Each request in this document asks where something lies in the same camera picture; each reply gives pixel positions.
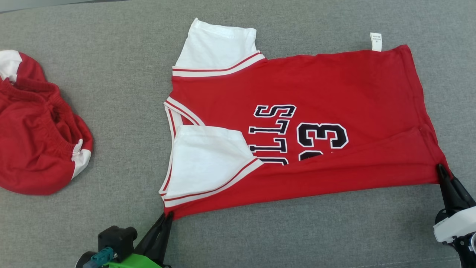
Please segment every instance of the white care label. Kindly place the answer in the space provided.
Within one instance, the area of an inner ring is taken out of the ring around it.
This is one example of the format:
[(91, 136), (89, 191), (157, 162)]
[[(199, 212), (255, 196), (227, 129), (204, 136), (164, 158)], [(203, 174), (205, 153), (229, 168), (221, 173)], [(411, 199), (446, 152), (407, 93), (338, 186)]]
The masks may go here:
[(371, 32), (370, 39), (372, 40), (372, 50), (373, 51), (382, 51), (382, 35), (380, 33)]

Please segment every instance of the red jersey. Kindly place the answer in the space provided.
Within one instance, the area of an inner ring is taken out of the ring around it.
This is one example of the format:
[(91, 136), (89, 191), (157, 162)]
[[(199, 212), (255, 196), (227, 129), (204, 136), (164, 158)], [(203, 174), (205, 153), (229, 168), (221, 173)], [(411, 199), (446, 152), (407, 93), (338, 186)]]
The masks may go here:
[(255, 34), (192, 24), (165, 102), (166, 211), (437, 182), (446, 160), (408, 46), (268, 60)]

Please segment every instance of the white sleeve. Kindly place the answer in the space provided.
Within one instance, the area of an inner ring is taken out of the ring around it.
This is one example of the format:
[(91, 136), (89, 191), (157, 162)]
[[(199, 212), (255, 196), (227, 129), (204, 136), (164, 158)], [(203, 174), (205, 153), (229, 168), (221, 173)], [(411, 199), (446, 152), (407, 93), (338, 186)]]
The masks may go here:
[(193, 21), (175, 68), (225, 69), (254, 54), (256, 30)]

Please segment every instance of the gray fabric surface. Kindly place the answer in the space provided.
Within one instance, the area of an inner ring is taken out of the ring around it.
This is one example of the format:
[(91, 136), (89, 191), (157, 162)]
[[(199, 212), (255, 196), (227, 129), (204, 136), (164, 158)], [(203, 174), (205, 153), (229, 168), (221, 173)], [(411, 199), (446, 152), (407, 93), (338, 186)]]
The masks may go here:
[[(0, 15), (0, 49), (38, 60), (90, 127), (89, 167), (52, 196), (0, 189), (0, 266), (73, 267), (97, 234), (162, 212), (170, 152), (162, 102), (195, 17), (253, 27), (268, 58), (407, 43), (453, 172), (476, 196), (476, 2), (473, 0), (135, 0)], [(435, 241), (439, 187), (373, 189), (236, 207), (173, 225), (175, 268), (459, 267)]]

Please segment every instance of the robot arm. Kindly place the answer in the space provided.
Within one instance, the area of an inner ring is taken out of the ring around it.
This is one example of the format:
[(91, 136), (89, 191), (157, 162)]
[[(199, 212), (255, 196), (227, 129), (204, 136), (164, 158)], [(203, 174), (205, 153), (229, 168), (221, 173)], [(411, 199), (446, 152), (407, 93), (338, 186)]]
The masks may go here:
[(433, 226), (436, 240), (458, 252), (462, 268), (476, 268), (476, 202), (443, 165), (436, 170), (445, 203)]

